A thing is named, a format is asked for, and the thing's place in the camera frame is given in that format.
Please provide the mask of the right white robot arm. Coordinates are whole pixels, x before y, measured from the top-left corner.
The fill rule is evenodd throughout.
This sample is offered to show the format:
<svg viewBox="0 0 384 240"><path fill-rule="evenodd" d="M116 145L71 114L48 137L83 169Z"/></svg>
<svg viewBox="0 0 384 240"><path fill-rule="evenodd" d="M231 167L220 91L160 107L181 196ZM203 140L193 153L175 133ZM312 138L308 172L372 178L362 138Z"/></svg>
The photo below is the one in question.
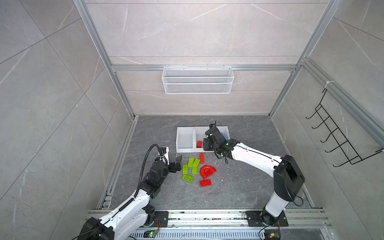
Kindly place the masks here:
<svg viewBox="0 0 384 240"><path fill-rule="evenodd" d="M270 155L248 147L238 140L226 139L216 123L209 125L205 135L203 142L205 151L213 151L218 159L246 163L274 179L274 192L260 214L265 226L274 225L287 205L300 198L298 193L305 182L305 177L292 156Z"/></svg>

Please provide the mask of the red arch lego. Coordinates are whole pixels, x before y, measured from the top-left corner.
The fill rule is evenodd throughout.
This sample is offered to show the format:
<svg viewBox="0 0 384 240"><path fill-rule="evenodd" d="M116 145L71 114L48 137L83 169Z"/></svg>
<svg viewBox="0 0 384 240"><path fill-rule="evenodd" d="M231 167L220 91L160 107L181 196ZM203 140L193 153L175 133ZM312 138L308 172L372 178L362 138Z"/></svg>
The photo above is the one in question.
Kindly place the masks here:
<svg viewBox="0 0 384 240"><path fill-rule="evenodd" d="M201 167L201 169L200 169L200 175L204 180L206 180L207 178L209 178L210 176L212 176L216 172L217 172L216 168L214 168L213 166L209 166L209 165L205 165L205 166Z"/></svg>

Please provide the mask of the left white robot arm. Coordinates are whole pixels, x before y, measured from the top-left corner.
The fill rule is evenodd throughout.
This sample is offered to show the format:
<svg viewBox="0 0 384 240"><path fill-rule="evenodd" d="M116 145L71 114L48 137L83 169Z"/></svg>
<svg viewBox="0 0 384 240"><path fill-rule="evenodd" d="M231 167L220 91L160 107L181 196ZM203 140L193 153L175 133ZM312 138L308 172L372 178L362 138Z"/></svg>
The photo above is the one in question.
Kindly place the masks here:
<svg viewBox="0 0 384 240"><path fill-rule="evenodd" d="M89 218L75 240L125 240L137 228L151 226L155 221L155 207L150 205L161 190L169 173L182 170L182 156L166 164L158 157L149 172L127 200L103 217Z"/></svg>

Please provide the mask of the green lego brick bottom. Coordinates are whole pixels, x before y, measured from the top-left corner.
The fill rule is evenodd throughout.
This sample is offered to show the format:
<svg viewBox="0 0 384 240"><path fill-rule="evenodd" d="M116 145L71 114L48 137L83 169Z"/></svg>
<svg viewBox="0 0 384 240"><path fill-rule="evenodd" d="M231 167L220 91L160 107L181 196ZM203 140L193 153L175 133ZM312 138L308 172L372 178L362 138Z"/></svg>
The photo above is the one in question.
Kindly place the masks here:
<svg viewBox="0 0 384 240"><path fill-rule="evenodd" d="M189 175L182 175L182 180L188 183L192 183L194 181L194 177Z"/></svg>

